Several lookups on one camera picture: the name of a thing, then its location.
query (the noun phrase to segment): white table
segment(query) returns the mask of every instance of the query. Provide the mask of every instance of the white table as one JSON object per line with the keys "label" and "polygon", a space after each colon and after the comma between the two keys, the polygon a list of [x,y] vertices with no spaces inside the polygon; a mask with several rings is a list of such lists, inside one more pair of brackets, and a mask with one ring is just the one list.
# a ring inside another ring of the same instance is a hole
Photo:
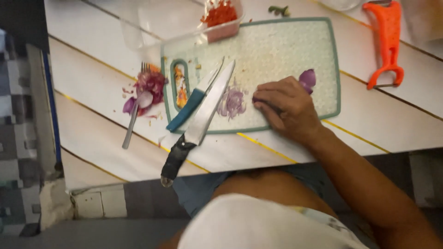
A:
{"label": "white table", "polygon": [[[273,19],[270,5],[289,5],[292,17],[332,20],[341,70],[342,111],[323,120],[361,155],[443,147],[443,47],[417,48],[404,26],[398,64],[405,77],[398,88],[367,91],[377,69],[373,32],[361,8],[339,13],[309,0],[244,0],[245,20]],[[138,118],[128,150],[121,148],[129,116],[121,113],[122,87],[134,83],[141,59],[121,32],[119,1],[45,0],[52,75],[69,190],[122,181],[157,179],[178,139],[166,134],[166,118]],[[390,82],[381,77],[378,84]],[[164,105],[150,113],[161,112]],[[273,131],[208,135],[179,175],[269,167],[314,159]]]}

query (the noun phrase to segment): green cutting board rim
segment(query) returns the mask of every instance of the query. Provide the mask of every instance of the green cutting board rim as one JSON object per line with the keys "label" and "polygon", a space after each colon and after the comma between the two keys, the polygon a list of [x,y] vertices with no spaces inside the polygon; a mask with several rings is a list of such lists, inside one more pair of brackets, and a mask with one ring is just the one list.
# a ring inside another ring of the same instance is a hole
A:
{"label": "green cutting board rim", "polygon": [[[260,25],[260,24],[268,24],[268,23],[286,23],[286,22],[303,22],[303,21],[325,21],[328,25],[330,39],[332,43],[332,51],[334,53],[334,61],[335,61],[335,74],[336,74],[336,80],[337,80],[337,110],[334,113],[319,116],[319,119],[326,119],[330,117],[335,117],[341,112],[341,88],[340,88],[340,69],[338,67],[338,57],[337,57],[337,46],[335,44],[335,37],[334,37],[334,30],[332,29],[332,23],[331,20],[328,17],[301,17],[301,18],[282,18],[282,19],[276,19],[276,20],[263,20],[263,21],[256,21],[251,23],[242,23],[240,24],[240,27],[246,27],[246,26],[252,26],[252,25]],[[161,54],[160,54],[160,60],[161,60],[161,69],[162,74],[165,74],[165,61],[164,61],[164,53],[163,53],[163,45],[161,46]],[[168,124],[171,122],[171,115],[169,114],[169,105],[167,102],[167,91],[166,87],[170,84],[165,84],[163,87],[164,92],[164,101],[165,101],[165,107],[166,107],[166,116]],[[264,131],[268,130],[271,127],[269,125],[262,126],[262,127],[255,127],[255,128],[245,128],[245,129],[234,129],[234,130],[218,130],[218,131],[208,131],[207,134],[229,134],[229,133],[238,133],[238,132],[258,132],[258,131]],[[185,131],[183,130],[175,130],[173,133],[177,134],[183,134]]]}

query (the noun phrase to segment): paring knife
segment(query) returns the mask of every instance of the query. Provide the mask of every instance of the paring knife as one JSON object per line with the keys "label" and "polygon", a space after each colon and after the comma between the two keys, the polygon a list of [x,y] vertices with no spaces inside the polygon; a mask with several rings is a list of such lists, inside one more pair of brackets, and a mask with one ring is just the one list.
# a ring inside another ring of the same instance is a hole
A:
{"label": "paring knife", "polygon": [[164,187],[170,187],[177,177],[180,167],[186,160],[189,151],[198,146],[206,135],[212,117],[226,91],[229,79],[235,67],[232,61],[216,80],[211,90],[191,120],[188,129],[171,148],[161,173],[161,183]]}
{"label": "paring knife", "polygon": [[215,66],[215,69],[210,71],[209,74],[207,74],[202,79],[202,81],[194,88],[185,106],[166,126],[167,130],[174,132],[189,118],[189,116],[191,116],[191,114],[194,112],[194,110],[197,108],[197,106],[200,104],[200,102],[202,102],[203,98],[205,97],[206,91],[211,86],[212,81],[214,81],[215,77],[217,76],[220,68],[223,65],[224,59],[225,57],[223,56],[221,61],[217,63],[217,65]]}

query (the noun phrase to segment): black knife handle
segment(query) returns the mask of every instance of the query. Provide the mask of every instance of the black knife handle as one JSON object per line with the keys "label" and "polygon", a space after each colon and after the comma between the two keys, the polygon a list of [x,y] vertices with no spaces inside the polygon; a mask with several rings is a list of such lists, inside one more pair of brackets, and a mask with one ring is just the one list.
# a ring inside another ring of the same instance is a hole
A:
{"label": "black knife handle", "polygon": [[185,142],[185,134],[183,134],[177,143],[171,148],[171,152],[167,156],[165,165],[162,169],[162,177],[174,180],[177,177],[180,167],[186,160],[189,151],[197,146],[193,143]]}

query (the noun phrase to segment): fork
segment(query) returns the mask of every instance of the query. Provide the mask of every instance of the fork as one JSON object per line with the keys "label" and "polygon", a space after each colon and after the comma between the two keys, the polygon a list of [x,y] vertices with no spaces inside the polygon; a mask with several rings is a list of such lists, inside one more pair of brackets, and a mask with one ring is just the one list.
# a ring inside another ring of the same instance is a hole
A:
{"label": "fork", "polygon": [[[141,69],[140,72],[148,72],[148,64],[142,62],[141,63]],[[126,136],[124,137],[123,145],[121,146],[123,149],[127,150],[129,147],[129,142],[131,141],[131,135],[132,135],[132,129],[134,129],[134,124],[136,122],[137,118],[137,111],[138,111],[138,101],[134,103],[134,107],[131,110],[131,121],[129,122],[128,130],[126,131]]]}

